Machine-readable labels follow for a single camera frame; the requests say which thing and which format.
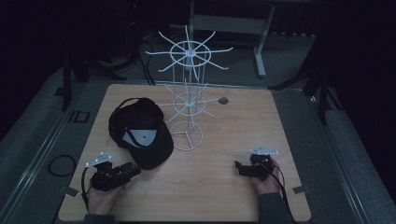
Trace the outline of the person's right hand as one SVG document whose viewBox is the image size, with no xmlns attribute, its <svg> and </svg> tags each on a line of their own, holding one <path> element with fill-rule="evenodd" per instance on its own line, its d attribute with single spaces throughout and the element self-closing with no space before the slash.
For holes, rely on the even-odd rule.
<svg viewBox="0 0 396 224">
<path fill-rule="evenodd" d="M 257 177 L 251 177 L 249 180 L 252 183 L 254 189 L 259 195 L 277 193 L 281 191 L 281 186 L 278 182 L 279 171 L 277 162 L 272 159 L 272 163 L 275 166 L 271 175 L 269 175 L 264 181 L 261 181 Z"/>
</svg>

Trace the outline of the person's left hand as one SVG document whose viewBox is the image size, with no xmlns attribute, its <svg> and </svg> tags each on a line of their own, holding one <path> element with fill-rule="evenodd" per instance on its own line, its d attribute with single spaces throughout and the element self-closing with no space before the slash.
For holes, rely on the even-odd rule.
<svg viewBox="0 0 396 224">
<path fill-rule="evenodd" d="M 116 187 L 107 192 L 90 189 L 88 191 L 88 213 L 100 216 L 109 215 L 118 195 L 124 189 L 124 186 Z"/>
</svg>

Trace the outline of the white metal desk frame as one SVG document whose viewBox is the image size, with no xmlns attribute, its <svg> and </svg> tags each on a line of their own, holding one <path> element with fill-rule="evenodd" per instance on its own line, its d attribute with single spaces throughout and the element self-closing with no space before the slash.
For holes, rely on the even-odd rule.
<svg viewBox="0 0 396 224">
<path fill-rule="evenodd" d="M 195 30 L 258 35 L 260 42 L 253 48 L 253 54 L 258 76 L 265 77 L 266 71 L 262 58 L 262 50 L 269 34 L 269 28 L 276 7 L 269 6 L 265 19 L 224 17 L 198 14 L 195 9 L 197 1 L 190 0 L 190 35 L 193 35 Z"/>
</svg>

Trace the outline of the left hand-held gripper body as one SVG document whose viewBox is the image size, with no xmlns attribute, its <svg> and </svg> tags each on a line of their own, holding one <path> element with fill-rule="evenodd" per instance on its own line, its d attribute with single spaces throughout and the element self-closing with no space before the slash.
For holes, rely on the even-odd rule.
<svg viewBox="0 0 396 224">
<path fill-rule="evenodd" d="M 96 169 L 91 178 L 94 189 L 108 192 L 125 184 L 125 177 L 121 173 L 121 168 L 119 166 L 114 167 L 111 160 L 111 155 L 100 152 L 95 159 L 85 163 L 86 168 L 94 167 Z"/>
</svg>

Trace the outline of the black baseball cap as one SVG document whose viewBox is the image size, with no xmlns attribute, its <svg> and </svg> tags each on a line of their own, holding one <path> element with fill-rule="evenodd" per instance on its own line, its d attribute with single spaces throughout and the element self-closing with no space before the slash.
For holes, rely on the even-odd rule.
<svg viewBox="0 0 396 224">
<path fill-rule="evenodd" d="M 118 147 L 126 148 L 145 170 L 164 163 L 174 150 L 163 112 L 149 98 L 121 102 L 108 119 L 108 132 Z"/>
</svg>

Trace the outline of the black tripod stand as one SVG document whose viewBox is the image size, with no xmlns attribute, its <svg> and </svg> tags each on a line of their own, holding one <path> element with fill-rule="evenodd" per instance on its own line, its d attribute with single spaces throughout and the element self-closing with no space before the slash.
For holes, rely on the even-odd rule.
<svg viewBox="0 0 396 224">
<path fill-rule="evenodd" d="M 303 94 L 305 96 L 314 97 L 316 92 L 319 91 L 318 117 L 321 123 L 326 125 L 328 97 L 331 97 L 337 108 L 342 108 L 329 91 L 331 70 L 332 67 L 328 62 L 310 63 L 308 61 L 304 61 L 296 76 L 274 86 L 270 86 L 269 90 L 281 91 L 288 86 L 307 78 L 308 81 L 303 87 Z"/>
<path fill-rule="evenodd" d="M 94 59 L 91 59 L 86 54 L 76 50 L 73 44 L 64 38 L 62 41 L 62 66 L 63 66 L 63 85 L 58 88 L 55 94 L 63 97 L 62 111 L 65 111 L 72 102 L 72 75 L 75 75 L 76 79 L 80 82 L 88 82 L 90 76 L 86 71 L 87 65 L 92 66 L 100 73 L 107 75 L 110 78 L 116 80 L 125 80 L 125 77 L 121 77 L 113 73 L 110 69 L 99 64 Z"/>
</svg>

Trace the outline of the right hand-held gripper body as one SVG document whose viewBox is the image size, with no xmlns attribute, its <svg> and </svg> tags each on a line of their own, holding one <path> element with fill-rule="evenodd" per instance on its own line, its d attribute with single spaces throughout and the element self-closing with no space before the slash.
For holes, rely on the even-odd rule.
<svg viewBox="0 0 396 224">
<path fill-rule="evenodd" d="M 251 165 L 247 168 L 246 175 L 249 177 L 258 177 L 261 180 L 264 180 L 274 170 L 271 156 L 277 155 L 278 151 L 276 149 L 259 145 L 258 148 L 251 149 L 249 152 Z"/>
</svg>

